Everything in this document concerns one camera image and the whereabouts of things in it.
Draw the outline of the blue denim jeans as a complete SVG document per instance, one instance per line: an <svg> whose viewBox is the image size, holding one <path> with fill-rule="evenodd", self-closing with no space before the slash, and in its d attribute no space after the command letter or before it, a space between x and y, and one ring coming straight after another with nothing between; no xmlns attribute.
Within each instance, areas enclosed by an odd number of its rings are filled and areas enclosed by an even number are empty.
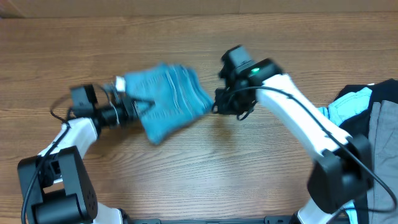
<svg viewBox="0 0 398 224"><path fill-rule="evenodd" d="M147 138L155 145L209 113L213 106L196 71L180 64L162 63L126 73L124 79L126 94L142 100L136 108Z"/></svg>

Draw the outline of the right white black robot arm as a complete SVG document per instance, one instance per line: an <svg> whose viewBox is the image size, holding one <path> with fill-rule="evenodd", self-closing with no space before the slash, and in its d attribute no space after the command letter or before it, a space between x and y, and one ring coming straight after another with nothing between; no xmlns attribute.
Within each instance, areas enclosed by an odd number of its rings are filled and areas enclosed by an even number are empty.
<svg viewBox="0 0 398 224"><path fill-rule="evenodd" d="M226 51L212 111L243 120L257 103L276 115L313 161L311 196L291 223L331 223L347 204L373 187L369 140L332 123L299 91L288 73L267 58L252 59L242 45Z"/></svg>

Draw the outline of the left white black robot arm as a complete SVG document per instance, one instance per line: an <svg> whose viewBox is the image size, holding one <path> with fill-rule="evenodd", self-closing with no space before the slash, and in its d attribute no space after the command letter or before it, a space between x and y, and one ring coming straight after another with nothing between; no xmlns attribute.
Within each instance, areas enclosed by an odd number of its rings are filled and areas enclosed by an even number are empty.
<svg viewBox="0 0 398 224"><path fill-rule="evenodd" d="M66 117L59 119L59 134L38 155L18 163L22 223L133 222L123 209L99 203L83 158L103 128L138 120L137 100L101 86L108 104L98 106L95 90L94 84L76 86L54 102L52 110L67 99L73 103Z"/></svg>

